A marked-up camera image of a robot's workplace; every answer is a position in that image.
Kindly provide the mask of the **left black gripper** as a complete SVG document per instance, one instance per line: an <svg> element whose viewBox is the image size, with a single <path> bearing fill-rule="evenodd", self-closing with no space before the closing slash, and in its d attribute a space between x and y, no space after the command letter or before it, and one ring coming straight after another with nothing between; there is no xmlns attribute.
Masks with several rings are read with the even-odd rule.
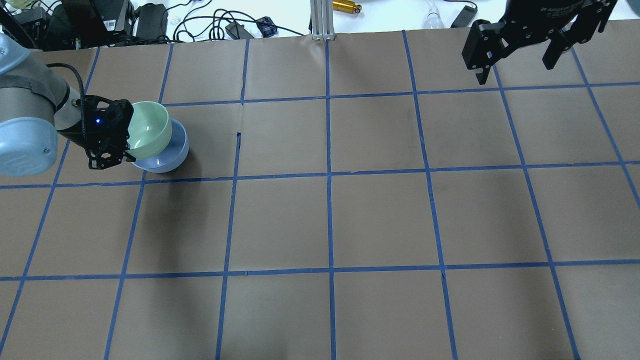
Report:
<svg viewBox="0 0 640 360"><path fill-rule="evenodd" d="M75 100L75 106L80 109L79 134L90 170L106 170L122 162L136 161L135 156L126 152L134 112L130 101L82 95Z"/></svg>

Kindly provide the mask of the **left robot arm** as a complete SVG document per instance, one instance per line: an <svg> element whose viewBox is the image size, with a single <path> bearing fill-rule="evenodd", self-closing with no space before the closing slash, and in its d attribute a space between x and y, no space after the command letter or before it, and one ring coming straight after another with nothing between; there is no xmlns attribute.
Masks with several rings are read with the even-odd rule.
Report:
<svg viewBox="0 0 640 360"><path fill-rule="evenodd" d="M126 99L87 95L70 64L44 64L6 34L0 41L0 172L23 177L50 169L62 136L86 153L91 170L134 162Z"/></svg>

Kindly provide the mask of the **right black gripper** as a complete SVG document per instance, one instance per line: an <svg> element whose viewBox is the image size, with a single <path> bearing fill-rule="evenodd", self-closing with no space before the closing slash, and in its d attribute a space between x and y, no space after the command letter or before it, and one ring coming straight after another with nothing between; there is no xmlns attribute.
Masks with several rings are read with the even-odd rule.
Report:
<svg viewBox="0 0 640 360"><path fill-rule="evenodd" d="M478 19L471 24L462 48L462 60L475 72L479 85L485 85L490 68L515 51L515 43L550 37L542 56L547 70L555 68L561 55L575 44L585 44L595 32L601 34L617 0L508 0L496 23Z"/></svg>

